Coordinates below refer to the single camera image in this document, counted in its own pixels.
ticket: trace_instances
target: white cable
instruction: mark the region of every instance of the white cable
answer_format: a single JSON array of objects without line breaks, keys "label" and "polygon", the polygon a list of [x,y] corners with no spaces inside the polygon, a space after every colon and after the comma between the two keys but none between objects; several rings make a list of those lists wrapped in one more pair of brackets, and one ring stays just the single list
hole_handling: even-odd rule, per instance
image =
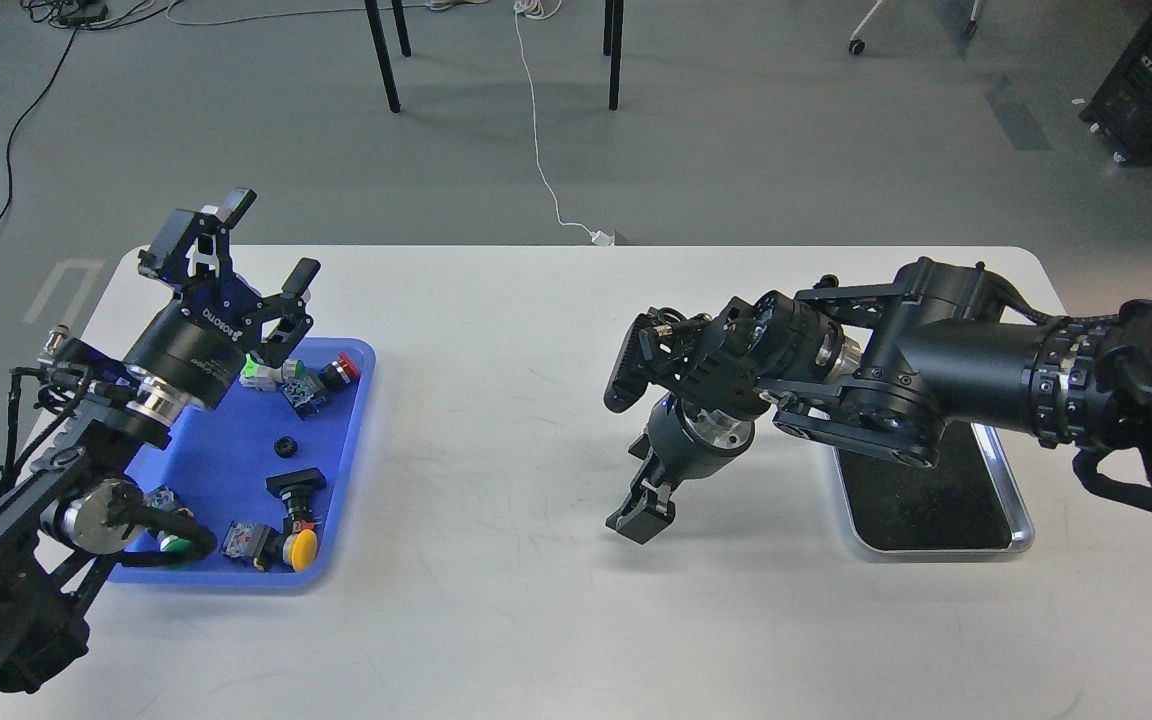
[{"label": "white cable", "polygon": [[562,8],[562,6],[563,0],[558,0],[554,9],[546,13],[541,0],[513,0],[513,13],[515,13],[515,17],[522,15],[529,20],[548,20],[554,17],[554,13],[558,13],[558,8]]},{"label": "white cable", "polygon": [[434,13],[442,13],[444,10],[450,10],[457,5],[485,5],[488,0],[425,0],[426,8],[434,10]]},{"label": "white cable", "polygon": [[[438,0],[429,0],[427,3],[403,5],[403,8],[430,8],[430,10],[434,10],[435,1]],[[477,3],[476,0],[461,0],[461,1],[470,1],[470,3]],[[195,20],[173,18],[172,9],[175,8],[175,6],[183,2],[184,0],[172,0],[172,3],[168,5],[168,12],[165,13],[166,18],[168,18],[168,21],[174,24],[179,24],[179,26],[228,26],[229,24],[234,23],[247,23],[249,20],[294,18],[297,17],[297,15],[326,15],[331,13],[361,13],[366,9],[366,8],[334,8],[329,10],[296,10],[295,13],[271,13],[268,15],[252,15],[252,17],[250,18],[214,20],[214,22],[195,22]],[[393,5],[384,6],[384,8],[380,9],[392,10]]]},{"label": "white cable", "polygon": [[526,52],[522,48],[522,28],[518,26],[518,18],[525,17],[525,15],[524,12],[518,9],[518,5],[521,3],[522,0],[518,0],[513,5],[513,8],[515,8],[513,31],[518,36],[518,56],[522,58],[522,69],[526,70],[526,88],[531,91],[531,141],[536,149],[536,169],[540,173],[540,182],[545,183],[545,187],[550,190],[550,197],[554,199],[554,218],[558,219],[558,223],[564,227],[584,228],[589,233],[590,240],[593,240],[594,232],[591,232],[584,223],[564,222],[561,211],[558,210],[558,194],[554,192],[554,187],[550,184],[550,180],[545,177],[545,169],[540,167],[540,127],[538,120],[536,120],[536,83],[531,79],[531,68],[526,67]]},{"label": "white cable", "polygon": [[157,1],[159,0],[141,0],[139,3],[136,3],[136,6],[134,6],[134,8],[128,10],[128,13],[126,14],[119,15],[119,17],[115,18],[105,18],[105,20],[97,20],[93,23],[83,23],[83,29],[100,29],[123,23],[126,22],[126,20],[134,18],[136,17],[136,15],[141,15],[142,13],[147,12],[147,9],[152,8],[152,6],[157,5]]}]

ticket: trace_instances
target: black robotic arm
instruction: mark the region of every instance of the black robotic arm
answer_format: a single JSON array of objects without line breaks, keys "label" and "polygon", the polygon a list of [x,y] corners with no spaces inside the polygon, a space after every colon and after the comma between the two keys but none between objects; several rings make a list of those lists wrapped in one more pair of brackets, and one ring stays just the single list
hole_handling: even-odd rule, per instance
[{"label": "black robotic arm", "polygon": [[[219,209],[177,210],[141,252],[141,274],[167,283],[173,297],[122,361],[58,327],[37,367],[13,370],[0,473],[0,692],[35,692],[88,652],[83,615],[114,564],[179,564],[214,550],[206,528],[146,506],[126,470],[142,446],[166,446],[184,407],[218,406],[248,354],[282,364],[312,323],[303,295],[317,260],[301,259],[282,291],[266,297],[233,272],[228,233],[255,197],[241,188]],[[275,325],[263,338],[266,323]],[[22,377],[41,382],[40,406],[56,418],[17,455]],[[143,529],[187,539],[188,550],[124,551]],[[70,551],[50,571],[35,559],[39,532]]]},{"label": "black robotic arm", "polygon": [[[1032,324],[1000,323],[1007,309]],[[863,351],[846,327],[872,333]],[[604,403],[621,414],[650,384],[668,393],[630,447],[643,465],[607,518],[638,543],[673,521],[679,484],[744,452],[768,410],[788,434],[915,468],[937,464],[950,420],[1073,444],[1089,492],[1152,511],[1152,301],[1044,314],[982,264],[922,258],[887,285],[826,275],[794,300],[733,297],[718,316],[649,310],[626,334]],[[1147,487],[1097,470],[1130,447]]]}]

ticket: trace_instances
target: black cable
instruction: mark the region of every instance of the black cable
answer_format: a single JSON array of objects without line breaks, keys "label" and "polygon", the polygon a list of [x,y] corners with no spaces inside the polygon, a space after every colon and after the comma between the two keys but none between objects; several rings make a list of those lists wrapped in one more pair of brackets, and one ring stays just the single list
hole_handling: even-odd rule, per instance
[{"label": "black cable", "polygon": [[52,418],[52,420],[47,423],[47,427],[43,429],[41,433],[38,433],[38,437],[33,438],[32,441],[29,442],[26,447],[24,447],[24,450],[20,452],[17,461],[14,462],[10,469],[12,478],[9,480],[8,478],[2,478],[1,482],[3,484],[9,483],[10,486],[14,486],[15,480],[17,480],[17,478],[20,477],[20,470],[24,469],[24,464],[29,460],[29,456],[33,455],[33,452],[38,450],[38,447],[40,447],[41,444],[47,441],[47,438],[51,437],[51,433],[56,432],[56,429],[60,427],[61,423],[65,423],[65,420],[73,418],[74,411],[78,409],[78,403],[83,401],[83,397],[88,396],[88,388],[91,387],[91,379],[92,379],[91,367],[84,366],[83,373],[78,378],[78,388],[74,392],[74,396],[69,397],[69,402],[65,404],[63,409],[60,410],[60,414],[56,414],[55,418]]},{"label": "black cable", "polygon": [[160,568],[164,564],[185,564],[203,560],[211,555],[212,550],[217,550],[217,537],[211,530],[202,526],[197,521],[187,518],[174,511],[159,510],[157,507],[136,505],[128,507],[113,518],[114,524],[142,525],[169,533],[189,541],[188,548],[183,551],[164,552],[119,552],[114,559],[128,568]]},{"label": "black cable", "polygon": [[17,129],[20,129],[20,123],[24,122],[24,119],[28,118],[29,113],[31,113],[32,109],[37,108],[38,103],[41,103],[44,96],[47,94],[47,91],[50,91],[51,86],[54,85],[54,83],[56,82],[56,76],[59,76],[60,74],[60,67],[61,65],[65,65],[65,59],[69,56],[69,50],[73,48],[74,38],[76,37],[78,37],[78,31],[77,29],[74,29],[74,32],[69,35],[68,44],[65,45],[65,53],[61,53],[60,55],[60,60],[56,63],[56,69],[52,70],[51,78],[47,79],[47,85],[43,88],[38,97],[36,97],[36,99],[31,104],[29,104],[28,108],[24,109],[24,113],[20,113],[17,122],[13,124],[12,132],[9,132],[8,135],[8,149],[6,149],[5,152],[6,162],[8,164],[8,200],[3,203],[3,210],[0,210],[0,222],[1,220],[3,220],[3,215],[8,214],[8,209],[12,209],[12,197],[14,192],[14,179],[12,176],[12,143],[15,141],[15,132],[17,132]]}]

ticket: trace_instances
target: wire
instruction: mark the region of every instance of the wire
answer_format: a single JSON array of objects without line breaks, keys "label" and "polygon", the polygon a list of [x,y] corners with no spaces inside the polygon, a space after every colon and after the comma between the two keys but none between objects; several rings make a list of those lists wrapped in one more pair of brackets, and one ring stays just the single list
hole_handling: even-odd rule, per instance
[{"label": "wire", "polygon": [[[528,3],[525,0],[517,0],[516,3],[513,5],[513,9],[515,10],[515,14],[513,14],[513,31],[515,31],[518,36],[518,56],[522,58],[522,69],[526,70],[526,88],[529,88],[531,92],[531,141],[536,149],[536,169],[540,173],[540,182],[545,183],[545,187],[550,190],[550,197],[553,197],[554,199],[554,218],[558,219],[558,223],[563,227],[582,228],[584,232],[588,232],[589,237],[592,238],[594,236],[594,232],[591,232],[588,225],[567,222],[563,220],[562,211],[558,209],[558,194],[554,192],[554,187],[550,184],[550,179],[545,177],[545,169],[540,167],[540,124],[539,120],[536,119],[536,83],[535,79],[531,78],[531,68],[526,67],[526,51],[522,47],[522,28],[518,23],[520,17],[530,17],[530,15],[526,15],[525,9],[521,9],[521,6],[524,5],[531,3]],[[544,15],[544,17],[531,18],[550,18],[553,17],[554,13],[558,13],[558,8],[554,8],[553,12],[548,15]]]},{"label": "wire", "polygon": [[563,0],[558,0],[554,9],[546,13],[541,0],[513,0],[513,13],[529,20],[548,20],[554,17],[554,13],[558,13],[558,9],[562,8],[562,6]]},{"label": "wire", "polygon": [[24,109],[24,113],[20,113],[17,122],[13,124],[12,132],[9,132],[8,135],[8,149],[6,149],[5,152],[6,162],[8,164],[8,200],[3,203],[3,209],[0,210],[0,222],[1,220],[3,220],[3,215],[8,214],[8,209],[12,209],[12,197],[15,190],[15,183],[12,175],[12,143],[15,141],[15,132],[17,132],[17,130],[20,129],[20,123],[23,123],[24,119],[28,118],[29,113],[31,113],[31,111],[37,108],[38,103],[41,103],[41,99],[44,99],[44,97],[47,94],[47,91],[50,91],[51,86],[54,85],[54,83],[56,82],[56,76],[59,76],[60,74],[60,67],[61,65],[65,65],[65,59],[69,56],[69,50],[73,48],[74,38],[76,37],[78,37],[78,29],[74,29],[74,31],[69,35],[69,41],[67,45],[65,45],[65,53],[60,54],[60,60],[56,61],[56,69],[51,70],[51,78],[47,79],[47,85],[43,88],[38,97],[36,97],[35,100],[31,104],[29,104],[28,108]]},{"label": "wire", "polygon": [[434,13],[444,13],[457,5],[485,5],[487,2],[488,0],[425,0],[425,8],[430,8]]},{"label": "wire", "polygon": [[[366,8],[334,8],[329,10],[296,10],[294,13],[271,13],[268,15],[252,15],[250,18],[229,18],[229,20],[211,20],[210,22],[197,22],[197,20],[177,20],[172,17],[172,10],[175,6],[183,3],[184,0],[169,0],[168,6],[166,6],[166,18],[179,26],[229,26],[236,23],[247,23],[250,20],[268,20],[268,18],[294,18],[297,15],[326,15],[333,13],[361,13]],[[434,3],[447,3],[447,0],[429,0],[427,3],[419,5],[403,5],[403,8],[430,8],[430,10],[442,12],[450,9],[453,5],[456,3],[486,3],[486,0],[453,0],[447,8],[434,8]],[[381,10],[392,10],[393,5],[388,8],[380,8]]]}]

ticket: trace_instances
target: yellow push button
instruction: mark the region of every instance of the yellow push button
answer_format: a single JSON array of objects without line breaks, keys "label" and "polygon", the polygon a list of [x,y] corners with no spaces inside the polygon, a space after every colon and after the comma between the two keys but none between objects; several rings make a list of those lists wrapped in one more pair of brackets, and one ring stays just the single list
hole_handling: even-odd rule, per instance
[{"label": "yellow push button", "polygon": [[319,536],[314,530],[301,530],[296,538],[291,539],[291,547],[287,553],[287,564],[293,570],[300,573],[314,563],[314,558],[319,556]]}]

